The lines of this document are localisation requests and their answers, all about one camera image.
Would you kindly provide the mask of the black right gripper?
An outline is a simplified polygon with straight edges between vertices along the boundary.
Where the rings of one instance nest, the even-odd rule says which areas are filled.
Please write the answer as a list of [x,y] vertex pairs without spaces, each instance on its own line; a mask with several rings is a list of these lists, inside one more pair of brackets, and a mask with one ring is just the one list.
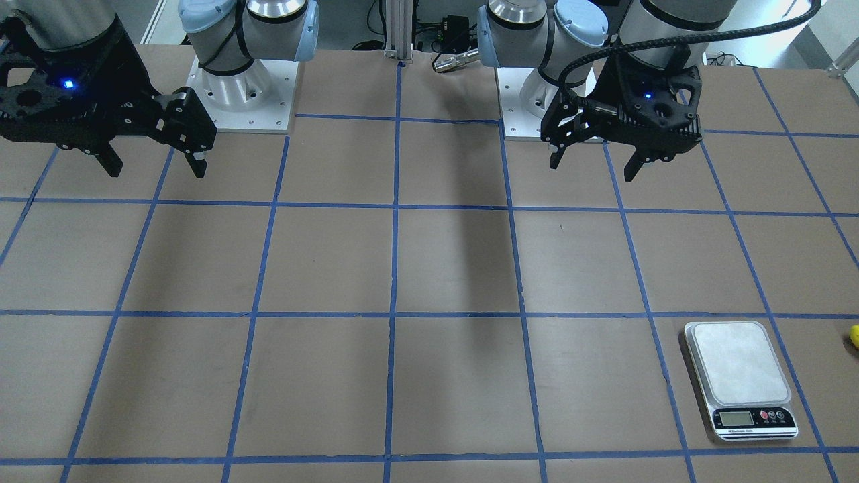
[[205,177],[217,126],[190,87],[162,94],[119,18],[80,47],[47,51],[18,17],[2,21],[2,136],[88,151],[111,178],[123,161],[117,136],[144,136],[185,154]]

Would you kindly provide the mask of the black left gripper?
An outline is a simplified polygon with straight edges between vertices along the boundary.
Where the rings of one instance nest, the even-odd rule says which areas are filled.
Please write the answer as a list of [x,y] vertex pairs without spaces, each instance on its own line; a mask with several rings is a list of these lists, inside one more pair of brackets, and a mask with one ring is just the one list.
[[550,143],[550,168],[558,169],[568,147],[600,137],[635,146],[623,169],[632,182],[660,151],[689,151],[703,137],[697,110],[703,83],[699,67],[663,71],[629,53],[611,55],[587,96],[556,94],[541,120]]

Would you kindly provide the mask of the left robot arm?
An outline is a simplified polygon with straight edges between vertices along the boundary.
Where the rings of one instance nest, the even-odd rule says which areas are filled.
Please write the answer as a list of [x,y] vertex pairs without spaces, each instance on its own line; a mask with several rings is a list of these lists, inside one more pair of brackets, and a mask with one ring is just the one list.
[[488,1],[476,23],[481,63],[532,68],[553,85],[539,110],[541,140],[557,168],[572,144],[601,138],[634,147],[631,181],[649,162],[669,162],[702,140],[699,63],[707,43],[636,42],[711,34],[734,1]]

